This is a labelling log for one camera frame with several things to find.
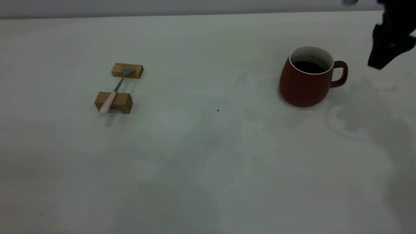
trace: dark coffee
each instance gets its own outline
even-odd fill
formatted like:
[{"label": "dark coffee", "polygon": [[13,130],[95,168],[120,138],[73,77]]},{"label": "dark coffee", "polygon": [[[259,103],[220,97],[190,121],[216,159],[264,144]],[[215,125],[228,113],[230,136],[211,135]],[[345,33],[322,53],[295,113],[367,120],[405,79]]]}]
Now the dark coffee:
[{"label": "dark coffee", "polygon": [[306,61],[295,62],[293,63],[293,66],[295,66],[295,68],[303,72],[312,73],[312,74],[323,73],[326,71],[318,64],[315,64],[312,62],[306,62]]}]

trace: pink spoon handle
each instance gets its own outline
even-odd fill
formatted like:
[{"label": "pink spoon handle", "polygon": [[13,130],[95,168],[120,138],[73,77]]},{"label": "pink spoon handle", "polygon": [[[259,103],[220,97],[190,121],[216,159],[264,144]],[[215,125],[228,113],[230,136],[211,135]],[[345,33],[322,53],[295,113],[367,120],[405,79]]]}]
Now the pink spoon handle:
[{"label": "pink spoon handle", "polygon": [[113,91],[111,92],[110,96],[108,96],[107,100],[105,100],[104,104],[100,108],[100,113],[102,115],[106,114],[108,110],[110,109],[111,104],[114,101],[114,98],[116,97],[117,92]]}]

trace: mug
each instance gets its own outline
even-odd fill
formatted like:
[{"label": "mug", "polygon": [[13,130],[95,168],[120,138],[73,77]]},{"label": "mug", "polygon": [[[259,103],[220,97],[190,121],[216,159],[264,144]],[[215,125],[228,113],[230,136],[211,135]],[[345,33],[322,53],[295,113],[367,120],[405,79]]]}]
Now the mug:
[{"label": "mug", "polygon": [[[312,62],[325,72],[315,74],[301,71],[293,65],[296,62]],[[332,81],[334,68],[344,69],[342,77],[337,81]],[[290,53],[280,76],[279,89],[288,103],[298,107],[310,107],[320,103],[328,94],[329,88],[345,84],[347,76],[348,66],[345,62],[334,62],[332,55],[321,48],[303,46]]]}]

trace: white table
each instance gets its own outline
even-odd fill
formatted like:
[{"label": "white table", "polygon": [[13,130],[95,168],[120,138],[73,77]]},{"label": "white table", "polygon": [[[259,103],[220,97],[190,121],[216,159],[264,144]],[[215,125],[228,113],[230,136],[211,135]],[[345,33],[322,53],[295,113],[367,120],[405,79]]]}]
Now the white table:
[{"label": "white table", "polygon": [[[367,67],[380,21],[0,21],[0,233],[416,232],[416,53]],[[305,109],[277,94],[301,45],[350,70]],[[94,100],[118,83],[116,62],[145,72],[120,89],[131,113],[102,116]]]}]

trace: wall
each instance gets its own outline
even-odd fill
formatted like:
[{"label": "wall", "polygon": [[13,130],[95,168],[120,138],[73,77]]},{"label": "wall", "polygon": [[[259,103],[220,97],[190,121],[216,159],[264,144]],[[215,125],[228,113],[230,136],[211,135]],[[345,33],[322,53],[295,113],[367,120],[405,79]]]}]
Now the wall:
[{"label": "wall", "polygon": [[0,18],[381,10],[376,0],[0,0]]}]

